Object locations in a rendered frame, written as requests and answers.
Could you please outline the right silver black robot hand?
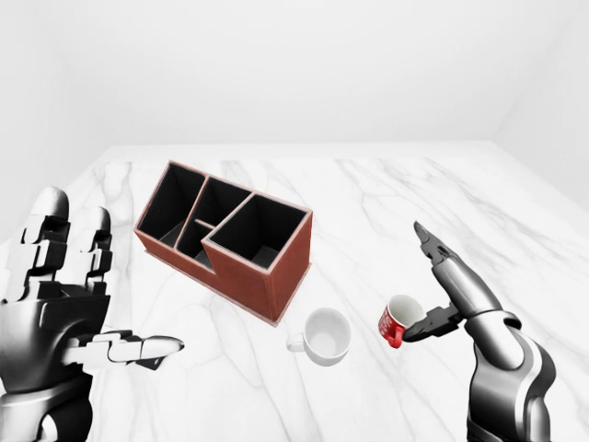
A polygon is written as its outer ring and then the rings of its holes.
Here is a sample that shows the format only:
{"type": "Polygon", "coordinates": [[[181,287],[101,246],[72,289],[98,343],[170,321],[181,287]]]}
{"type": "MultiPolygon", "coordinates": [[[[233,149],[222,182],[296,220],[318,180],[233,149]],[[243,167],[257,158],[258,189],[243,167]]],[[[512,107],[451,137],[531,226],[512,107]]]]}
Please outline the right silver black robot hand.
{"type": "Polygon", "coordinates": [[[507,341],[503,308],[481,277],[419,222],[413,224],[423,254],[431,261],[438,284],[450,299],[446,308],[434,308],[424,319],[410,326],[403,340],[414,343],[430,336],[441,337],[458,328],[460,322],[478,347],[507,341]]]}

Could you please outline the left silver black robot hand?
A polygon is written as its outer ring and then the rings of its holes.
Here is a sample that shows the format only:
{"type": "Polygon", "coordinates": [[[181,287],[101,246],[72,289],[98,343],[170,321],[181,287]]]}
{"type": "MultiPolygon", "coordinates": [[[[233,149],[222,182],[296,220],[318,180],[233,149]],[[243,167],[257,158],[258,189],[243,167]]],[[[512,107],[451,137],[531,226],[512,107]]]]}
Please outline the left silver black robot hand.
{"type": "Polygon", "coordinates": [[[86,229],[69,245],[69,200],[44,189],[7,260],[0,296],[0,379],[8,393],[45,390],[101,366],[135,363],[157,369],[181,351],[169,336],[140,338],[104,331],[110,304],[110,214],[89,213],[86,229]]]}

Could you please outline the red mug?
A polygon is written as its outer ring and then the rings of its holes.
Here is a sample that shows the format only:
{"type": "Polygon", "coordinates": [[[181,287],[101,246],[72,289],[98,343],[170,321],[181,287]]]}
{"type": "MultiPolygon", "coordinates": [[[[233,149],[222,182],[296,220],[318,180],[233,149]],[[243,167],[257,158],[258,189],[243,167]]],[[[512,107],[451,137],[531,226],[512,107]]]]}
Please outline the red mug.
{"type": "Polygon", "coordinates": [[[389,299],[379,319],[378,331],[392,348],[399,349],[404,331],[424,318],[424,310],[417,300],[396,295],[389,299]]]}

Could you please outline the white mug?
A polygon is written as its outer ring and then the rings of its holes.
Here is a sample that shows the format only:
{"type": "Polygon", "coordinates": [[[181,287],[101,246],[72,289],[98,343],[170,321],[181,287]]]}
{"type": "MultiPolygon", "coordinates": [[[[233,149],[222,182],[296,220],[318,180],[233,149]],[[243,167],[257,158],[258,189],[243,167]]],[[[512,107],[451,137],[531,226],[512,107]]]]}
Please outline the white mug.
{"type": "Polygon", "coordinates": [[[305,353],[319,366],[334,366],[347,355],[352,339],[350,322],[334,308],[318,308],[306,319],[302,332],[286,341],[290,352],[305,353]]]}

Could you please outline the red-brown desk caddy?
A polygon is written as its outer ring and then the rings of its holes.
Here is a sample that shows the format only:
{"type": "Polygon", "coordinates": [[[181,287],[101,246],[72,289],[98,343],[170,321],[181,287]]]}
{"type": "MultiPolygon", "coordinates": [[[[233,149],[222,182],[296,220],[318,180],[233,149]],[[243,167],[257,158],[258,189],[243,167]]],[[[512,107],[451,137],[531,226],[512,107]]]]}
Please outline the red-brown desk caddy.
{"type": "Polygon", "coordinates": [[[170,161],[134,232],[145,250],[279,324],[310,267],[313,213],[170,161]]]}

